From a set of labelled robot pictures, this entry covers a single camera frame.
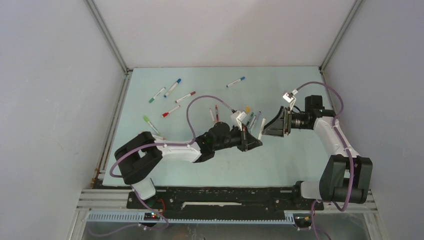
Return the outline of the white marker dark blue cap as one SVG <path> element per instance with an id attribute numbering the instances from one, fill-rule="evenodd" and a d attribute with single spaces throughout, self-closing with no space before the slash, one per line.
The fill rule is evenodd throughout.
<path id="1" fill-rule="evenodd" d="M 251 129 L 253 128 L 253 126 L 254 126 L 254 124 L 255 124 L 256 120 L 257 120 L 257 115 L 255 114 L 255 115 L 252 117 L 251 122 L 250 122 L 250 123 L 249 123 L 249 125 L 248 125 L 248 129 L 249 129 L 249 130 L 251 130 Z"/>

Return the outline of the red gel pen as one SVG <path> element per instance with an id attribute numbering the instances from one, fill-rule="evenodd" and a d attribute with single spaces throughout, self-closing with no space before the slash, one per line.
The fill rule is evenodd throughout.
<path id="1" fill-rule="evenodd" d="M 214 111 L 215 111 L 215 122 L 218 123 L 220 121 L 218 105 L 214 106 Z"/>

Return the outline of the green gel pen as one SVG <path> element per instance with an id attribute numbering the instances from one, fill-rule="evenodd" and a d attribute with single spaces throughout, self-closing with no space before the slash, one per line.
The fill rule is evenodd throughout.
<path id="1" fill-rule="evenodd" d="M 254 118 L 254 112 L 251 112 L 251 114 L 249 115 L 249 118 L 247 120 L 247 123 L 245 124 L 247 127 L 250 125 L 250 123 L 252 122 L 253 118 Z"/>

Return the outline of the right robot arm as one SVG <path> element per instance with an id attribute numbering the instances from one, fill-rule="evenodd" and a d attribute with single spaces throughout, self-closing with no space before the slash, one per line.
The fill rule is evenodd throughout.
<path id="1" fill-rule="evenodd" d="M 265 136 L 284 137 L 292 130 L 312 130 L 329 159 L 318 181 L 298 181 L 291 204 L 304 209 L 311 199 L 325 202 L 363 204 L 367 200 L 373 170 L 370 158 L 360 156 L 349 144 L 334 110 L 325 109 L 320 95 L 305 97 L 305 109 L 293 112 L 280 107 L 277 115 L 261 126 Z"/>

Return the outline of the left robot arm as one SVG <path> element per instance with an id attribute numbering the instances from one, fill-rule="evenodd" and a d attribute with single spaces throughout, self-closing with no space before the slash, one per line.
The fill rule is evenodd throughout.
<path id="1" fill-rule="evenodd" d="M 119 177 L 136 192 L 138 201 L 145 208 L 153 208 L 158 202 L 158 194 L 148 175 L 160 162 L 203 163 L 220 150 L 236 147 L 247 152 L 262 145 L 245 124 L 230 127 L 218 122 L 191 142 L 171 142 L 145 131 L 115 151 L 116 162 L 112 167 L 119 169 Z"/>

